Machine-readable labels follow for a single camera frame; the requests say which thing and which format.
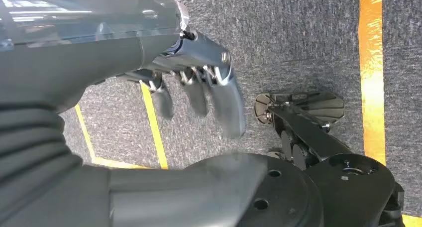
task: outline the yellow tape line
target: yellow tape line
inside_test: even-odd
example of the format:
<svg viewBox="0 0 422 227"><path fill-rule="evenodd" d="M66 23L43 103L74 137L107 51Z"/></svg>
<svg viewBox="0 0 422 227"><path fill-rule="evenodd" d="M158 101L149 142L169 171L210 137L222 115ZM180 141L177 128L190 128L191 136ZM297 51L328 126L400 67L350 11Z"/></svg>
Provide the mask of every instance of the yellow tape line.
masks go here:
<svg viewBox="0 0 422 227"><path fill-rule="evenodd" d="M90 135L87 130L87 126L85 125L84 117L82 116L81 107L79 104L76 104L75 106L76 115L78 116L79 124L81 125L82 133L84 134L85 143L88 147L88 152L90 153L91 162L95 165L101 165L111 168L131 168L131 169L148 169L148 167L145 166L138 166L134 164L125 163L122 161L114 161L114 160L108 160L101 157L96 157L94 148L91 142Z"/></svg>
<svg viewBox="0 0 422 227"><path fill-rule="evenodd" d="M141 84L141 92L144 98L146 112L148 114L149 125L151 126L152 137L154 138L155 149L157 150L158 161L161 169L169 169L167 165L166 153L164 152L163 141L161 140L160 129L158 128L157 116L155 115L154 104L148 86Z"/></svg>
<svg viewBox="0 0 422 227"><path fill-rule="evenodd" d="M85 142L86 142L87 147L88 147L88 152L90 153L91 161L94 161L95 158L96 158L94 148L93 148L93 145L92 145L92 142L91 142L90 135L89 135L88 130L87 130L87 126L85 125L84 117L82 116L82 111L81 111L81 107L79 106L79 104L76 104L75 111L76 111L76 115L78 116L78 119L79 119L79 124L81 125L81 128L82 128L82 133L84 134Z"/></svg>
<svg viewBox="0 0 422 227"><path fill-rule="evenodd" d="M385 165L382 0L360 0L359 57L365 155Z"/></svg>
<svg viewBox="0 0 422 227"><path fill-rule="evenodd" d="M406 227L422 227L422 218L403 215L403 223Z"/></svg>

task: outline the transparent plastic cover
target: transparent plastic cover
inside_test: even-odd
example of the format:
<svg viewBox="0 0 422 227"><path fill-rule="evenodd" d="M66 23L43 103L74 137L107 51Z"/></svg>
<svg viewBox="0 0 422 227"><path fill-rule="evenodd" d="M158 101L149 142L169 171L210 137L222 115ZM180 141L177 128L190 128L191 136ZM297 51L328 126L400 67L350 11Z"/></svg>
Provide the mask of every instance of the transparent plastic cover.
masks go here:
<svg viewBox="0 0 422 227"><path fill-rule="evenodd" d="M189 19L176 0L1 0L0 51L178 34Z"/></svg>

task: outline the gray carpet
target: gray carpet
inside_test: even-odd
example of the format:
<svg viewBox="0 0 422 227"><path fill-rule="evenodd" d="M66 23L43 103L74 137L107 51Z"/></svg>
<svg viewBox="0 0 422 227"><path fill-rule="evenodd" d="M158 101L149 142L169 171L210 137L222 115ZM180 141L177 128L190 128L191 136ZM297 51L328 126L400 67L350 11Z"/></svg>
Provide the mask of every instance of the gray carpet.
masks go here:
<svg viewBox="0 0 422 227"><path fill-rule="evenodd" d="M267 91L338 94L346 101L346 117L331 134L363 153L359 0L180 1L193 27L231 51L248 127L242 139L224 139L213 109L206 118L195 117L180 85L165 77L176 115L171 121L158 117L158 122L170 168L231 151L262 153L279 147L272 128L258 124L252 113L256 95ZM387 164L406 190L405 212L414 216L422 216L420 4L383 0ZM159 167L138 87L108 80L87 90L81 108L97 156ZM64 118L70 146L89 162L75 111Z"/></svg>
<svg viewBox="0 0 422 227"><path fill-rule="evenodd" d="M422 216L422 0L383 0L387 166Z"/></svg>

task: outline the black metal bracket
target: black metal bracket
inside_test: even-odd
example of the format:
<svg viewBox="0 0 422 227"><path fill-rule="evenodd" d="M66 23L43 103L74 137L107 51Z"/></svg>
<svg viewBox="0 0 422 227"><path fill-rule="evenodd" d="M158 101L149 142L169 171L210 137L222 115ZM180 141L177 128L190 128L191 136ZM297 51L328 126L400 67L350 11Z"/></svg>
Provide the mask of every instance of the black metal bracket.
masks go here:
<svg viewBox="0 0 422 227"><path fill-rule="evenodd" d="M257 96L254 109L257 120L272 125L281 138L280 152L272 155L317 185L324 226L404 227L404 190L391 172L328 134L344 116L342 99L330 92L265 93Z"/></svg>

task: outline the bolt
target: bolt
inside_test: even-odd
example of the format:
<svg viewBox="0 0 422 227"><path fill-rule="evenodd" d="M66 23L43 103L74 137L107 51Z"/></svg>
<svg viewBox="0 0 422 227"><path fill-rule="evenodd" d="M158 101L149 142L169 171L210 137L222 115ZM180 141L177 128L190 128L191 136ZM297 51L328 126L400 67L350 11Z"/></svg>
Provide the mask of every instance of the bolt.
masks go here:
<svg viewBox="0 0 422 227"><path fill-rule="evenodd" d="M270 120L272 117L271 113L269 111L267 111L266 115L265 115L265 119Z"/></svg>
<svg viewBox="0 0 422 227"><path fill-rule="evenodd" d="M221 61L226 64L230 63L230 54L228 52L222 52Z"/></svg>

